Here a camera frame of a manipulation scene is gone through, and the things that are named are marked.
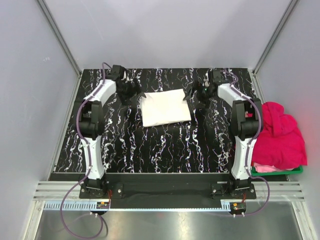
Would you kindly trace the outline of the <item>white Coca-Cola t-shirt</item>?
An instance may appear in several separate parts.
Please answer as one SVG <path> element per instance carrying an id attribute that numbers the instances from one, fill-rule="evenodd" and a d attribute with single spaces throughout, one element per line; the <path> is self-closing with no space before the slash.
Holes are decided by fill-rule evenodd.
<path id="1" fill-rule="evenodd" d="M 140 98 L 143 127 L 191 121 L 191 113 L 184 90 L 175 89 L 162 92 L 146 92 Z"/>

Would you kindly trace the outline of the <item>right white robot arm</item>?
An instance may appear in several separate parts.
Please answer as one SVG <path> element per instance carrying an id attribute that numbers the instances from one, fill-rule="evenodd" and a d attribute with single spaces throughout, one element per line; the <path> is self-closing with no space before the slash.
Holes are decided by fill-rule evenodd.
<path id="1" fill-rule="evenodd" d="M 262 103 L 236 88 L 237 75 L 229 71 L 208 70 L 202 80 L 194 80 L 185 93 L 184 100 L 196 96 L 204 107 L 217 96 L 231 107 L 230 127 L 235 137 L 235 155 L 230 177 L 221 193 L 239 198 L 251 187 L 251 164 L 254 146 L 263 130 Z"/>

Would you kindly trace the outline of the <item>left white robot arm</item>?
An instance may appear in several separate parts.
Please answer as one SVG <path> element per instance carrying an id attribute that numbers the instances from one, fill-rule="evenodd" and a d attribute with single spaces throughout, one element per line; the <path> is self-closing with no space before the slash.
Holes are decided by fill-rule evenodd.
<path id="1" fill-rule="evenodd" d="M 97 87 L 83 100 L 75 102 L 75 127 L 83 146 L 86 164 L 85 177 L 80 182 L 97 198 L 103 198 L 108 193 L 101 138 L 105 129 L 103 107 L 114 94 L 117 94 L 124 106 L 128 106 L 133 98 L 146 98 L 138 80 L 129 78 L 125 67 L 113 65 L 109 74 L 103 68 L 102 80 Z"/>

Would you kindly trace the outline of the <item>green plastic basket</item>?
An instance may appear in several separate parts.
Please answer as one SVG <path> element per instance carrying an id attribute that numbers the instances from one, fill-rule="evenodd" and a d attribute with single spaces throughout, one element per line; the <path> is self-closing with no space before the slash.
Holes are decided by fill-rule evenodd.
<path id="1" fill-rule="evenodd" d="M 255 168 L 251 167 L 251 175 L 254 177 L 258 176 L 277 176 L 277 175 L 294 175 L 294 174 L 301 174 L 303 172 L 303 167 L 299 166 L 297 168 L 293 168 L 291 171 L 282 171 L 282 172 L 269 172 L 269 173 L 259 173 L 256 172 Z"/>

